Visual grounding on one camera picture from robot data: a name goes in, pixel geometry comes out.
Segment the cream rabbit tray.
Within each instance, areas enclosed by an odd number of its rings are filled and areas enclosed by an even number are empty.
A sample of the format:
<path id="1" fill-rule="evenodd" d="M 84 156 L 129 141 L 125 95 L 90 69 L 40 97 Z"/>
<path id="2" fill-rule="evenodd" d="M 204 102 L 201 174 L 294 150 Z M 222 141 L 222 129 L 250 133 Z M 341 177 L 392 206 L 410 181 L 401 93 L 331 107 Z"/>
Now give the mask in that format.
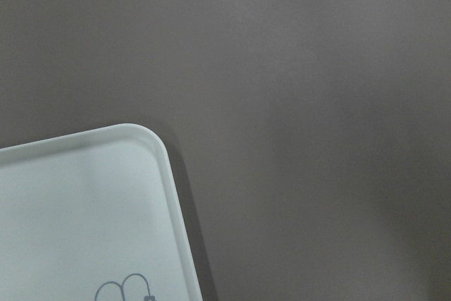
<path id="1" fill-rule="evenodd" d="M 1 299 L 202 299 L 158 135 L 124 123 L 1 150 Z"/>

